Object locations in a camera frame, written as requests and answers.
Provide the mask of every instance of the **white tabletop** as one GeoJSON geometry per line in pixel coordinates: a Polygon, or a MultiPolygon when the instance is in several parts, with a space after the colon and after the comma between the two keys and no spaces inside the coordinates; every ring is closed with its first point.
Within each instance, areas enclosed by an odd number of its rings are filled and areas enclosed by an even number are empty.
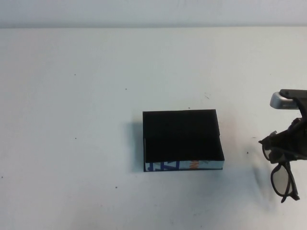
{"type": "Polygon", "coordinates": [[[0,226],[6,230],[305,228],[260,139],[298,111],[307,28],[1,29],[0,226]],[[216,109],[220,171],[143,172],[142,111],[216,109]]]}

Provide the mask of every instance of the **white wall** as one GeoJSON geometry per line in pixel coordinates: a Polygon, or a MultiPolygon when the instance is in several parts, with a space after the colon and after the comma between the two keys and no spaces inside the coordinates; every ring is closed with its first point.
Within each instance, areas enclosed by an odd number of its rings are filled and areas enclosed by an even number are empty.
{"type": "Polygon", "coordinates": [[[0,27],[307,25],[306,0],[0,0],[0,27]]]}

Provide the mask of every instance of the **eyeglasses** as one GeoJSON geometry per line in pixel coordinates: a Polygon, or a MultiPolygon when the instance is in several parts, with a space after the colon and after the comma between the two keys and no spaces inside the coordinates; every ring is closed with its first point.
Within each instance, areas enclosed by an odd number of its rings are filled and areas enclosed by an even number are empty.
{"type": "MultiPolygon", "coordinates": [[[[262,146],[264,157],[270,160],[272,151],[262,146]]],[[[291,172],[290,163],[288,161],[280,162],[271,173],[271,183],[275,193],[282,197],[282,203],[288,196],[294,200],[299,200],[298,192],[294,177],[291,172]]]]}

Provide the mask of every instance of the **black box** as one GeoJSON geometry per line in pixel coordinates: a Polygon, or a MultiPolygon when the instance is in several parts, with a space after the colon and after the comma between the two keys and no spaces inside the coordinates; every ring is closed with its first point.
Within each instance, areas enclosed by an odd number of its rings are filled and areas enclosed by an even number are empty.
{"type": "Polygon", "coordinates": [[[216,110],[143,112],[144,172],[222,169],[216,110]]]}

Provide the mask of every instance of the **eyeglass lens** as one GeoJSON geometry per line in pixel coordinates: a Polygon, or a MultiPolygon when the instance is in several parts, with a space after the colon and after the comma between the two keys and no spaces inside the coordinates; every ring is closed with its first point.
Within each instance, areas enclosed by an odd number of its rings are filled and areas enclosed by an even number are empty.
{"type": "Polygon", "coordinates": [[[273,183],[276,190],[282,195],[292,192],[289,174],[283,166],[273,174],[273,183]]]}
{"type": "Polygon", "coordinates": [[[265,150],[265,148],[263,148],[263,153],[264,153],[265,157],[267,159],[269,159],[269,154],[271,153],[271,150],[265,150]]]}

